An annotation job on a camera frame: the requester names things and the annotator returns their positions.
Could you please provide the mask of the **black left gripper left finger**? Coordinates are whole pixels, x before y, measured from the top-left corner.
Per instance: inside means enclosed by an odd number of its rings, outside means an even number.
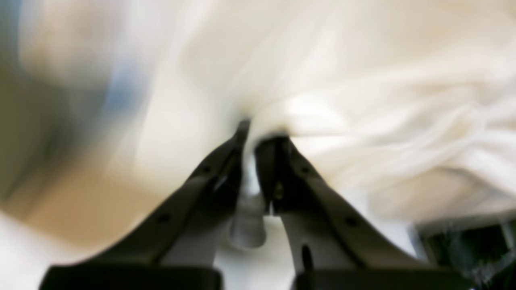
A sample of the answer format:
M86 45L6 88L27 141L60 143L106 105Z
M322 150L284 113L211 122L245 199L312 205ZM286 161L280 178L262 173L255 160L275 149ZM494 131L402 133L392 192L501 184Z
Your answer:
M235 212L250 121L212 151L136 229L81 263L54 265L41 290L222 290L218 238Z

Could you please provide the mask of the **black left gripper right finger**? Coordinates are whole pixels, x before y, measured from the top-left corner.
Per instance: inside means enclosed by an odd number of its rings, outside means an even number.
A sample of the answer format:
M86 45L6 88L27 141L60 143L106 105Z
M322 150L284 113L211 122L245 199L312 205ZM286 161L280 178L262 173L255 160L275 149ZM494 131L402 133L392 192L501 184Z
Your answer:
M457 272L395 246L337 194L287 137L260 143L256 169L267 208L285 227L293 290L470 290Z

